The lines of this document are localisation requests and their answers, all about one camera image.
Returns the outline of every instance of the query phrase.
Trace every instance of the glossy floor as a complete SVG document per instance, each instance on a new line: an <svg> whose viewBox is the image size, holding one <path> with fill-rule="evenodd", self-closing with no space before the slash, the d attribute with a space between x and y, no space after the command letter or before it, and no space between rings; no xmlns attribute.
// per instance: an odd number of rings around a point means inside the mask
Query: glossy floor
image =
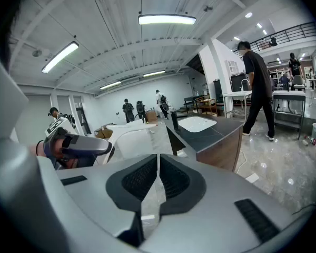
<svg viewBox="0 0 316 253"><path fill-rule="evenodd" d="M251 135L243 136L243 153L240 153L235 172L238 171L238 175L244 178L256 173L259 178L253 184L291 213L316 203L316 146L310 143L305 146L303 138L297 140L295 130L286 128L276 128L275 140L270 142L265 137L267 124L262 122L265 121L262 115L260 112ZM150 134L154 152L172 154L164 120L156 123L157 127ZM110 163L122 159L120 150L116 149ZM157 226L159 206L165 201L164 187L158 176L142 202L142 222L146 237Z"/></svg>

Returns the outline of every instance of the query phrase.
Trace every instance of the ceiling light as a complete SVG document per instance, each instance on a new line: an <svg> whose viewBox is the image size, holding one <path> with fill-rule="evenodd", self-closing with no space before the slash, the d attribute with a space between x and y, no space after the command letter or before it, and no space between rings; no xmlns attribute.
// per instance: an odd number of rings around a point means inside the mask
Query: ceiling light
<svg viewBox="0 0 316 253"><path fill-rule="evenodd" d="M65 46L58 54L56 54L42 69L43 73L48 73L56 64L61 61L68 54L78 48L78 44L73 41L69 45Z"/></svg>
<svg viewBox="0 0 316 253"><path fill-rule="evenodd" d="M157 74L161 74L161 73L165 73L165 70L144 74L143 77L148 77L148 76L157 75Z"/></svg>
<svg viewBox="0 0 316 253"><path fill-rule="evenodd" d="M118 85L118 84L120 84L120 83L121 83L121 82L114 82L114 83L112 83L112 84L108 84L108 85L106 85L106 86L104 86L104 87L101 87L100 89L101 89L101 90L107 89L107 88L109 88L109 87L113 87L113 86Z"/></svg>
<svg viewBox="0 0 316 253"><path fill-rule="evenodd" d="M152 24L152 23L181 23L181 24L194 24L196 18L176 14L152 14L140 15L138 17L139 24Z"/></svg>

